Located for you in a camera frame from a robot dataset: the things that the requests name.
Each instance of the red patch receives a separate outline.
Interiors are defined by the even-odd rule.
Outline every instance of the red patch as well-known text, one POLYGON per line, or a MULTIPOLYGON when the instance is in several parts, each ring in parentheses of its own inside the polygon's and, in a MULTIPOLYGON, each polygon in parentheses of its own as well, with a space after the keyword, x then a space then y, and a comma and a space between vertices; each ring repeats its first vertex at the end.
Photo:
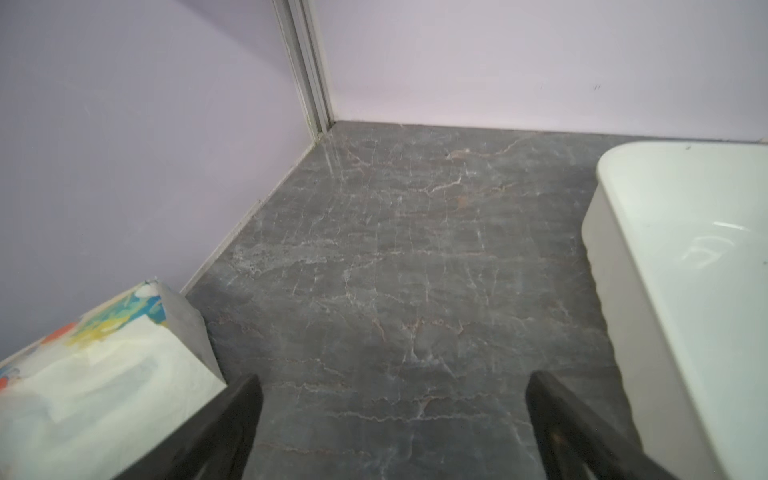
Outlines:
POLYGON ((53 342, 54 340, 61 338, 62 336, 66 335, 67 332, 74 329, 74 327, 77 325, 77 322, 72 322, 68 325, 64 325, 62 328, 56 330, 51 335, 46 336, 40 343, 43 345, 49 342, 53 342))

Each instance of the white container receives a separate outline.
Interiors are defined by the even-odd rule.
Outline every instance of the white container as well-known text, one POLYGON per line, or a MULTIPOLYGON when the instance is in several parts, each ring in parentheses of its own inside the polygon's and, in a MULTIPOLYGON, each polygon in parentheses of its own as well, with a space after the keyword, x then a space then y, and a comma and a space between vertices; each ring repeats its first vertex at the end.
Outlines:
POLYGON ((608 151, 581 229, 645 452, 768 478, 768 147, 608 151))

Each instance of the wall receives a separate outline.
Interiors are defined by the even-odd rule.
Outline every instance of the wall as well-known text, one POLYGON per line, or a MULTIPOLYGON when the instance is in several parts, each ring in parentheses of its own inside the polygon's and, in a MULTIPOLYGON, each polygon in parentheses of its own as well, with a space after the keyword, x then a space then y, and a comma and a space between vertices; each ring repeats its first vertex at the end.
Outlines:
POLYGON ((271 0, 0 3, 0 359, 180 289, 310 144, 271 0))
POLYGON ((318 0, 337 119, 768 137, 764 0, 318 0))

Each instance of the white edge trim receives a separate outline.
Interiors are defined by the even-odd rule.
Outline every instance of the white edge trim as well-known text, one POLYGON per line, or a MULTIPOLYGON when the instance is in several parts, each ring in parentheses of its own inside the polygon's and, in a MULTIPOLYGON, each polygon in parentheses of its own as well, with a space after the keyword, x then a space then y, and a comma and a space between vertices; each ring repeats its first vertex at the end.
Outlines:
POLYGON ((277 185, 270 191, 266 197, 264 197, 263 200, 256 200, 256 203, 251 205, 251 207, 248 209, 248 211, 245 213, 243 218, 240 219, 239 222, 237 222, 237 225, 227 234, 226 237, 224 237, 224 240, 219 243, 219 246, 216 247, 216 249, 211 253, 211 255, 208 256, 208 258, 203 262, 202 265, 200 265, 200 268, 197 269, 197 272, 194 273, 192 278, 187 282, 184 287, 182 287, 181 295, 186 296, 192 288, 195 286, 198 280, 208 271, 208 269, 211 268, 211 266, 214 264, 214 262, 219 258, 219 256, 224 253, 224 251, 227 249, 227 247, 232 243, 232 240, 237 237, 241 231, 243 231, 243 228, 248 224, 251 218, 253 218, 253 215, 256 215, 256 213, 261 210, 261 207, 266 204, 272 198, 272 196, 275 194, 278 188, 280 188, 285 181, 290 177, 290 175, 293 173, 293 171, 301 165, 301 162, 304 161, 307 155, 310 154, 310 151, 315 147, 316 141, 313 141, 309 147, 306 148, 304 153, 301 154, 299 157, 299 160, 293 163, 291 168, 288 169, 285 176, 283 176, 283 179, 277 182, 277 185))

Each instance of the gray marble surface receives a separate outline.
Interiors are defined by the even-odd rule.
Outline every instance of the gray marble surface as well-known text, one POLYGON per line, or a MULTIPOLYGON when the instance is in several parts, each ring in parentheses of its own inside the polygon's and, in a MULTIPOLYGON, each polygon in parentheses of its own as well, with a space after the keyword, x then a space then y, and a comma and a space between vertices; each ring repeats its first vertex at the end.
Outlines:
POLYGON ((580 235, 631 140, 337 123, 188 296, 264 384, 244 478, 544 478, 536 369, 637 441, 580 235))

